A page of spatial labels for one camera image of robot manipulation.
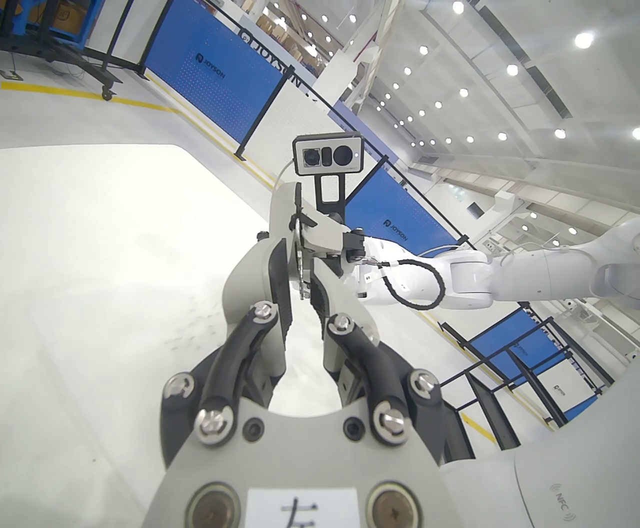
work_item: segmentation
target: label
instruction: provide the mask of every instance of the label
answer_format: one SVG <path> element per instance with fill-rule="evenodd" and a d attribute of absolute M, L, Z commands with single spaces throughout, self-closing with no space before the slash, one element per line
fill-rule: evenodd
<path fill-rule="evenodd" d="M 358 492 L 250 489 L 244 528 L 360 528 Z"/>

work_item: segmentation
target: depth camera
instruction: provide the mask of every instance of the depth camera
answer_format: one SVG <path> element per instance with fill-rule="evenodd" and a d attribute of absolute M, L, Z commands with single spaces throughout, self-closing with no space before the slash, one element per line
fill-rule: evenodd
<path fill-rule="evenodd" d="M 293 160 L 299 176 L 361 172 L 364 140 L 359 132 L 298 136 L 293 140 Z"/>

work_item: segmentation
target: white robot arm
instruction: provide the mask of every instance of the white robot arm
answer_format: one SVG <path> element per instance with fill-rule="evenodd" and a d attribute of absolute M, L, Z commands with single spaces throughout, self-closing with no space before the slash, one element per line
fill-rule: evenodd
<path fill-rule="evenodd" d="M 440 293 L 434 274 L 417 266 L 394 266 L 404 259 L 430 264 L 442 277 L 445 295 L 440 306 L 466 310 L 489 307 L 493 301 L 561 300 L 584 297 L 620 298 L 640 308 L 640 218 L 577 246 L 507 253 L 491 257 L 475 250 L 456 250 L 434 258 L 416 257 L 398 244 L 365 238 L 367 257 L 348 283 L 357 284 L 365 304 L 396 301 L 385 283 L 386 274 L 398 295 L 407 300 L 433 301 Z M 377 262 L 390 262 L 378 268 Z"/>

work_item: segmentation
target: blue panel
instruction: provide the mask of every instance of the blue panel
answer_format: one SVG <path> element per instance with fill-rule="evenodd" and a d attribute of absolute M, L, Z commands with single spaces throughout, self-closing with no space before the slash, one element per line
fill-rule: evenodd
<path fill-rule="evenodd" d="M 589 399 L 584 400 L 582 403 L 579 403 L 575 407 L 569 409 L 564 412 L 564 416 L 566 416 L 567 420 L 573 420 L 578 414 L 584 411 L 589 405 L 591 405 L 594 401 L 596 401 L 598 397 L 596 395 L 591 396 Z"/>
<path fill-rule="evenodd" d="M 501 322 L 501 324 L 495 326 L 488 332 L 480 334 L 470 342 L 476 347 L 480 354 L 488 356 L 506 344 L 518 339 L 519 336 L 534 326 L 536 326 L 536 323 L 529 317 L 527 312 L 519 310 Z M 549 339 L 542 328 L 519 340 L 511 347 L 511 350 L 522 359 L 528 367 L 533 367 L 544 361 L 545 358 L 558 352 L 556 345 Z M 541 374 L 563 360 L 564 355 L 550 359 L 547 363 L 534 369 L 534 374 Z M 520 374 L 520 369 L 511 361 L 511 358 L 506 352 L 498 354 L 489 362 L 504 374 L 508 380 Z M 515 382 L 515 385 L 521 385 L 523 383 L 525 383 L 524 378 L 520 378 Z"/>
<path fill-rule="evenodd" d="M 342 101 L 338 101 L 336 104 L 333 105 L 333 107 L 338 111 L 338 113 L 342 117 L 344 117 L 353 127 L 355 127 L 355 129 L 358 132 L 360 132 L 364 138 L 367 138 L 367 140 L 370 141 L 372 145 L 374 145 L 380 152 L 382 152 L 382 154 L 386 154 L 389 157 L 389 163 L 391 165 L 395 164 L 396 161 L 398 161 L 398 157 L 396 156 L 396 153 L 393 150 L 391 150 L 387 146 L 387 144 L 384 143 L 379 137 L 377 137 L 377 135 L 375 135 L 371 131 L 371 129 L 364 124 L 362 119 L 360 119 L 349 108 L 347 108 L 345 103 L 343 103 Z M 329 117 L 333 119 L 336 123 L 338 123 L 338 126 L 342 130 L 346 132 L 351 132 L 351 129 L 345 124 L 345 122 L 342 119 L 340 119 L 335 114 L 335 112 L 330 111 Z M 376 161 L 380 159 L 380 156 L 378 155 L 378 153 L 366 143 L 364 145 L 364 149 Z"/>
<path fill-rule="evenodd" d="M 195 0 L 175 0 L 147 67 L 240 142 L 281 73 Z"/>
<path fill-rule="evenodd" d="M 347 204 L 346 217 L 351 228 L 362 227 L 367 236 L 397 242 L 416 255 L 456 243 L 383 168 Z"/>

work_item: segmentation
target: yellow floor line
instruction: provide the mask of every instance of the yellow floor line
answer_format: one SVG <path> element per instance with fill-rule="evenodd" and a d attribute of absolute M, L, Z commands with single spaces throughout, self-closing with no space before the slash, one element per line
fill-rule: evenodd
<path fill-rule="evenodd" d="M 17 82 L 2 81 L 0 90 L 13 90 L 15 92 L 34 92 L 34 93 L 50 93 L 52 95 L 66 95 L 67 97 L 81 97 L 82 99 L 102 100 L 102 96 L 98 93 L 85 92 L 83 90 L 71 90 L 70 88 L 57 88 L 55 86 L 42 86 L 40 84 L 24 84 Z M 124 97 L 113 97 L 111 102 L 119 104 L 128 104 L 130 106 L 140 106 L 142 108 L 150 108 L 163 112 L 176 112 L 175 108 L 154 104 L 151 102 L 137 101 L 134 99 L 125 99 Z"/>
<path fill-rule="evenodd" d="M 469 352 L 467 352 L 464 348 L 462 348 L 458 344 L 458 341 L 453 339 L 448 333 L 443 332 L 442 329 L 438 326 L 438 324 L 433 322 L 432 319 L 429 316 L 427 316 L 426 314 L 424 314 L 422 312 L 418 312 L 418 313 L 422 316 L 422 318 L 425 321 L 427 321 L 427 323 L 429 323 L 429 325 L 431 325 L 433 327 L 434 330 L 440 332 L 453 346 L 455 346 L 458 350 L 460 350 L 470 361 L 472 361 L 474 363 L 477 362 L 477 358 L 474 358 Z M 493 372 L 491 372 L 491 370 L 489 370 L 488 368 L 486 368 L 483 365 L 480 366 L 480 369 L 482 369 L 482 371 L 487 376 L 489 376 L 493 381 L 495 381 L 499 385 L 502 384 L 502 380 L 500 380 L 500 378 L 498 378 Z M 550 431 L 554 430 L 547 422 L 545 422 L 544 418 L 542 418 L 536 411 L 534 411 L 520 396 L 518 396 L 517 394 L 514 394 L 508 387 L 505 387 L 505 389 L 507 390 L 507 394 L 509 394 L 514 400 L 516 400 L 518 403 L 520 403 L 520 405 L 522 405 L 522 407 L 527 412 L 529 412 L 529 414 L 531 414 L 536 420 L 538 420 L 541 424 L 543 424 Z"/>
<path fill-rule="evenodd" d="M 484 427 L 482 427 L 482 425 L 480 425 L 477 422 L 474 422 L 466 414 L 460 413 L 460 417 L 462 418 L 465 424 L 468 424 L 470 427 L 475 429 L 478 433 L 483 435 L 487 440 L 491 440 L 494 444 L 498 443 L 495 439 L 495 436 L 493 436 L 489 431 L 487 431 Z"/>
<path fill-rule="evenodd" d="M 153 79 L 152 77 L 146 77 L 148 80 L 152 81 L 158 88 L 160 88 L 162 91 L 164 91 L 169 97 L 171 97 L 172 100 L 175 101 L 176 104 L 181 105 L 180 101 L 178 101 L 171 92 L 169 92 L 169 90 L 167 90 L 163 85 L 161 85 L 160 83 L 158 83 L 155 79 Z M 185 119 L 189 120 L 191 122 L 191 124 L 193 124 L 198 130 L 200 130 L 200 132 L 204 133 L 206 136 L 208 136 L 210 139 L 212 139 L 222 150 L 224 150 L 235 162 L 237 162 L 239 165 L 241 165 L 243 168 L 246 168 L 249 172 L 251 172 L 254 176 L 256 176 L 256 178 L 259 178 L 267 187 L 269 187 L 270 189 L 273 189 L 273 186 L 275 184 L 275 180 L 273 182 L 270 182 L 268 180 L 266 180 L 264 177 L 262 177 L 260 174 L 258 174 L 257 171 L 255 171 L 253 168 L 251 168 L 250 166 L 242 163 L 234 154 L 234 151 L 231 150 L 231 148 L 229 148 L 229 146 L 225 145 L 224 143 L 222 143 L 222 141 L 220 139 L 218 139 L 217 137 L 215 137 L 213 134 L 211 134 L 208 130 L 206 130 L 204 127 L 202 127 L 201 125 L 199 125 L 194 119 L 191 118 L 191 116 L 187 115 L 185 112 L 183 112 L 182 110 L 176 109 L 175 110 L 176 113 L 180 114 L 181 116 L 183 116 Z M 268 176 L 268 173 L 266 170 L 264 170 L 263 168 L 261 168 L 255 161 L 252 161 L 249 157 L 247 157 L 246 154 L 244 154 L 244 157 L 249 160 L 251 163 L 253 163 L 256 167 L 260 168 L 260 170 L 264 173 L 264 175 L 267 178 L 270 178 L 270 176 Z"/>

